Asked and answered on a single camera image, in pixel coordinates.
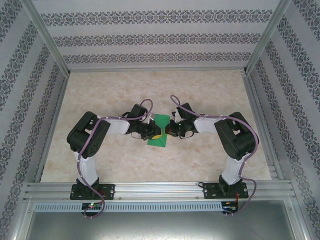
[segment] perforated metal strip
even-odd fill
[[[37,213],[73,213],[81,212],[82,203],[37,203]],[[204,202],[108,202],[104,212],[206,212],[222,211],[220,201]]]

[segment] green object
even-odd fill
[[[165,127],[170,123],[170,116],[163,114],[155,114],[154,121],[155,125],[161,128],[162,136],[157,139],[149,139],[147,144],[151,146],[165,148],[167,142],[167,134],[165,134]]]

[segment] marble floor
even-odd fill
[[[66,138],[86,111],[118,116],[151,98],[154,113],[171,115],[176,108],[171,94],[181,103],[188,102],[199,114],[241,112],[257,130],[237,70],[71,73],[41,181],[75,182],[76,159]],[[101,182],[217,181],[226,160],[216,133],[199,133],[183,140],[168,136],[165,148],[147,145],[147,141],[131,135],[115,134],[104,139],[96,154],[96,168]],[[243,176],[271,179],[261,144]]]

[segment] patterned wallpaper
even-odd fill
[[[33,182],[65,77],[18,0],[0,3],[0,240]]]
[[[294,0],[251,76],[282,172],[320,239],[320,6]]]
[[[245,67],[279,0],[35,0],[71,70]]]

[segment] purple cable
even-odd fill
[[[91,189],[95,194],[97,194],[97,195],[99,196],[99,198],[101,198],[101,202],[102,202],[102,208],[101,208],[101,210],[100,210],[96,215],[90,216],[90,219],[94,219],[94,218],[98,217],[100,214],[102,214],[102,212],[103,212],[104,209],[105,209],[106,202],[105,202],[104,197],[103,197],[97,190],[95,190],[92,186],[90,186],[90,184],[89,184],[89,183],[85,180],[85,178],[83,177],[83,175],[82,175],[82,173],[81,173],[81,170],[80,170],[80,159],[81,159],[81,156],[82,156],[82,154],[84,153],[84,151],[86,150],[86,148],[87,148],[87,146],[88,146],[88,144],[89,144],[89,142],[90,142],[93,134],[95,133],[95,131],[96,131],[99,123],[100,123],[102,120],[105,120],[105,119],[139,120],[139,119],[142,119],[143,117],[148,116],[148,114],[152,111],[152,108],[154,107],[154,103],[153,103],[152,100],[149,99],[149,98],[143,100],[143,101],[140,103],[140,105],[142,105],[142,104],[143,104],[144,102],[146,102],[146,101],[149,101],[149,102],[151,103],[151,107],[150,107],[150,109],[149,109],[144,115],[142,115],[142,116],[131,117],[131,118],[120,117],[120,116],[104,116],[104,117],[99,118],[99,120],[95,123],[95,125],[94,125],[94,127],[93,127],[93,129],[92,129],[92,131],[91,131],[91,133],[90,133],[90,135],[89,135],[89,137],[88,137],[88,139],[86,140],[85,144],[83,145],[81,151],[80,151],[79,154],[78,154],[78,159],[77,159],[76,168],[77,168],[77,170],[78,170],[79,176],[80,176],[80,178],[82,179],[82,181],[84,182],[84,184],[85,184],[89,189]],[[89,208],[86,208],[86,209],[84,210],[84,212],[83,212],[83,215],[84,215],[85,218],[88,217],[88,216],[86,215],[86,212],[87,212],[88,209],[89,209]]]
[[[256,153],[256,151],[257,151],[257,149],[258,149],[259,141],[258,141],[258,137],[257,137],[256,132],[252,129],[251,126],[249,126],[247,123],[245,123],[244,121],[242,121],[242,120],[240,120],[240,119],[238,119],[238,118],[235,118],[235,117],[232,117],[232,116],[223,116],[223,115],[221,115],[221,116],[217,116],[217,115],[200,115],[200,114],[197,114],[197,113],[195,113],[195,112],[193,112],[193,111],[190,111],[190,110],[186,109],[185,107],[181,106],[179,98],[177,98],[175,95],[171,95],[170,98],[171,98],[171,100],[174,102],[174,104],[176,104],[179,108],[181,108],[181,109],[185,110],[186,112],[188,112],[188,113],[190,113],[190,114],[193,114],[193,115],[195,115],[195,116],[197,116],[197,117],[207,118],[207,119],[230,119],[230,120],[233,120],[233,121],[237,121],[238,123],[241,123],[242,125],[246,126],[246,127],[250,130],[250,132],[252,133],[252,135],[253,135],[253,137],[254,137],[254,140],[255,140],[255,147],[254,147],[253,152],[250,153],[248,156],[246,156],[246,157],[244,158],[244,160],[243,160],[243,162],[242,162],[242,164],[241,164],[241,167],[240,167],[240,169],[239,169],[238,175],[239,175],[239,177],[240,177],[241,179],[243,179],[243,180],[245,180],[245,181],[252,181],[253,184],[254,184],[254,188],[253,188],[252,194],[250,195],[250,197],[249,197],[249,199],[246,201],[246,203],[243,205],[243,207],[242,207],[240,210],[238,210],[236,213],[234,213],[234,214],[238,214],[239,212],[242,211],[242,209],[244,209],[244,208],[247,206],[247,204],[248,204],[248,203],[250,202],[250,200],[253,198],[253,196],[255,195],[256,190],[257,190],[257,182],[256,182],[255,180],[253,180],[253,179],[251,179],[251,178],[242,177],[242,175],[241,175],[241,174],[242,174],[242,170],[244,169],[247,160],[248,160],[249,158],[251,158],[251,157]]]

